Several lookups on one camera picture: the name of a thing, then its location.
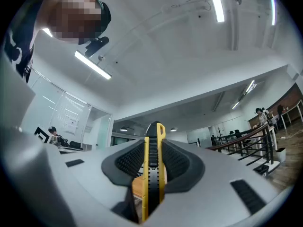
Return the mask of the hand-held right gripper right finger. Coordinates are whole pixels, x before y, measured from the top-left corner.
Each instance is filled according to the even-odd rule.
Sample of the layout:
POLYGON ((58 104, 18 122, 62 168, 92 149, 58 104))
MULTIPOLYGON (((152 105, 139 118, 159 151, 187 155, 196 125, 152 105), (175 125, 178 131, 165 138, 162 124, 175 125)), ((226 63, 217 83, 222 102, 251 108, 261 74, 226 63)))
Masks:
POLYGON ((181 176, 165 185, 163 202, 149 227, 261 227, 283 206, 291 187, 279 191, 269 180, 223 153, 175 140, 164 146, 193 154, 181 176))

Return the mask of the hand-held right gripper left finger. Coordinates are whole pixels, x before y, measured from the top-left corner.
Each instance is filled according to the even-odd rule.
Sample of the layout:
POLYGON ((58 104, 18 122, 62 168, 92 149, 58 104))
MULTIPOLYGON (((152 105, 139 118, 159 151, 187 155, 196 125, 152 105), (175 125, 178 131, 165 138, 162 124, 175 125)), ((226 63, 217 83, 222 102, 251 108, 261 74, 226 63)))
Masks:
POLYGON ((105 153, 62 155, 17 129, 1 129, 1 168, 22 226, 135 227, 131 190, 117 186, 101 169, 105 153))

